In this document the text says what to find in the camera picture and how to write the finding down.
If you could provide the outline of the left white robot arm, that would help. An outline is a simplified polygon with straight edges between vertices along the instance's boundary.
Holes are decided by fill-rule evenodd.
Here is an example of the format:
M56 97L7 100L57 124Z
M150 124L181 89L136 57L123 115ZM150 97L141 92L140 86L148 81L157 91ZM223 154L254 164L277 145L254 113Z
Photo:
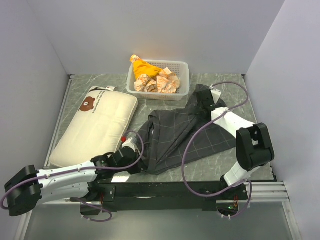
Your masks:
M65 198L94 201L100 195L94 183L111 179L116 173L134 175L146 169L142 154L128 146L69 167L37 170L28 165L5 184L0 207L16 217L40 204Z

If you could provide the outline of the cream bear print pillow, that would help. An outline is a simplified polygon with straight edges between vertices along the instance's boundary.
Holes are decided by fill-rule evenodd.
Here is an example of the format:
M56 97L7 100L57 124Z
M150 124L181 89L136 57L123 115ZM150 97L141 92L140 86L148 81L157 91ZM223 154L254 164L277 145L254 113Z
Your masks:
M138 99L114 87L93 86L49 157L57 168L82 164L114 153L138 107Z

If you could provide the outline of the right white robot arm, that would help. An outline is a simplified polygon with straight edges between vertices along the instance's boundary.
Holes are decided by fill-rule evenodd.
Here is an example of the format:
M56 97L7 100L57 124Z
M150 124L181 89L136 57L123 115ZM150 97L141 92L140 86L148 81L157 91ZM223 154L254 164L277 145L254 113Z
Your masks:
M247 180L256 170L273 161L275 152L267 125L250 122L231 112L220 101L220 94L220 91L206 89L195 96L200 114L235 138L236 163L223 176L226 183L219 187L221 197L230 200L237 194L234 184Z

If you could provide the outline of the dark grey checked pillowcase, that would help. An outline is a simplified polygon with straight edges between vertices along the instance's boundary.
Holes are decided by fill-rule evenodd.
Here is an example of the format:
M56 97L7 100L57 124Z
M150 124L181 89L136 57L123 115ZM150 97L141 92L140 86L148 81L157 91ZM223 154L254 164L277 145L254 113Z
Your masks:
M138 131L137 146L143 150L144 171L159 175L181 166L183 154L185 162L191 163L236 147L236 139L216 124L201 130L211 120L198 115L196 92L209 90L198 84L184 108L154 110Z

